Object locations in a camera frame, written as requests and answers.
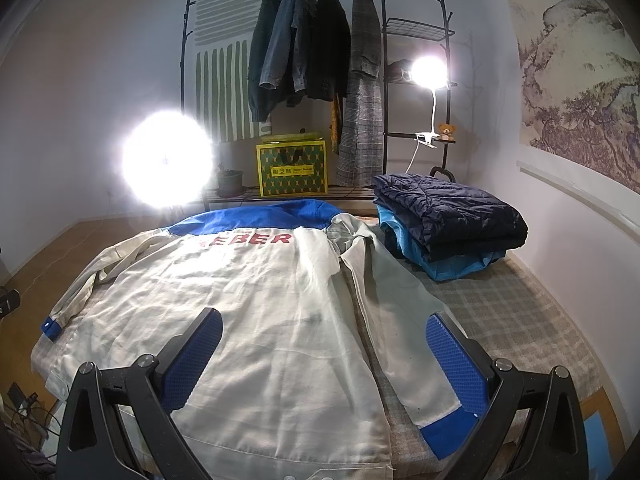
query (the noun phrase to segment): plaid coat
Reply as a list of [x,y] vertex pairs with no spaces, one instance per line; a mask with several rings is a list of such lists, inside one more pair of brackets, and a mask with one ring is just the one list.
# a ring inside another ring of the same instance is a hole
[[376,6],[373,0],[353,0],[351,62],[336,174],[340,186],[368,186],[373,176],[382,173],[381,63]]

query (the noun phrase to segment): lit light bulb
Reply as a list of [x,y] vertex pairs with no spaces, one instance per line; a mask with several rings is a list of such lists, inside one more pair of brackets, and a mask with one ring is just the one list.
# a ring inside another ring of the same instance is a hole
[[180,112],[151,115],[124,145],[124,178],[140,200],[154,207],[195,199],[212,165],[207,134]]
[[411,78],[425,88],[444,88],[447,86],[447,67],[439,57],[419,57],[411,67]]

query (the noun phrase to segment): stack of folded clothing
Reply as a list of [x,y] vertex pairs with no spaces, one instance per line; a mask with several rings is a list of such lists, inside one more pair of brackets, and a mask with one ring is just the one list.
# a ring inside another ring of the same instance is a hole
[[386,246],[433,280],[484,269],[527,239],[520,213],[477,187],[418,174],[380,175],[373,183]]

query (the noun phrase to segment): folded navy puffer jacket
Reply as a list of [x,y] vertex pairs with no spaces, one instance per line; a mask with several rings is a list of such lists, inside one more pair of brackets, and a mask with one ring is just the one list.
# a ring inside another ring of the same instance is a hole
[[375,202],[398,216],[430,262],[515,249],[527,238],[520,213],[477,187],[412,173],[375,176],[373,184]]

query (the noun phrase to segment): potted plant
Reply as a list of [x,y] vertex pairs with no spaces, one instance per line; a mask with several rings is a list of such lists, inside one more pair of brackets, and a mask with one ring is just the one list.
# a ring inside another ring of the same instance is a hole
[[242,171],[226,170],[222,164],[218,165],[218,196],[229,198],[242,195],[246,188],[242,185]]

